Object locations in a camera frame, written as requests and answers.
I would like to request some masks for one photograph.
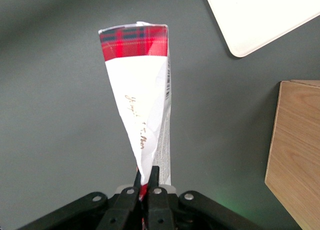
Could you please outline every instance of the white paper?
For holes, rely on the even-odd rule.
[[[157,148],[166,154],[168,161],[165,168],[168,176],[162,171],[162,180],[170,183],[171,93],[166,98],[170,77],[168,57],[114,58],[106,61],[105,65],[118,111],[141,173],[141,185],[148,183]]]

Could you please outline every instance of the red plaid pattern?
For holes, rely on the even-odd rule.
[[[129,56],[167,56],[166,26],[120,27],[100,32],[104,60]]]

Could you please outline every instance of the screw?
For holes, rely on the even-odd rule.
[[[95,196],[94,198],[92,198],[92,201],[100,201],[101,199],[102,199],[101,196]]]
[[[133,190],[133,189],[129,189],[129,190],[127,190],[126,193],[127,193],[127,194],[132,194],[132,193],[134,193],[134,191],[135,191],[135,190]]]
[[[160,194],[162,192],[160,188],[155,188],[153,191],[154,194]]]
[[[191,193],[187,193],[186,195],[184,195],[185,200],[192,200],[194,199],[194,196]]]

